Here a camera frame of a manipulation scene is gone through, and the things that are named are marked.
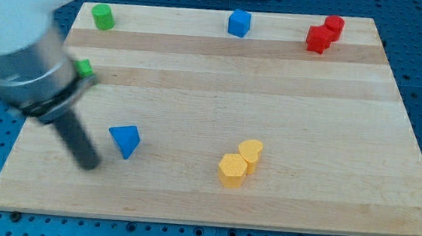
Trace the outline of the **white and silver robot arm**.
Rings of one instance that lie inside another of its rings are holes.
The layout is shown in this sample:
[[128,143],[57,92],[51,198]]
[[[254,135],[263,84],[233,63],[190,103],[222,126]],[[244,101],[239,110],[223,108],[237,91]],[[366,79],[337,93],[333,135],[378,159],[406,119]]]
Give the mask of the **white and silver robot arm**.
[[53,13],[73,0],[0,0],[0,97],[42,123],[72,118],[83,79],[65,52]]

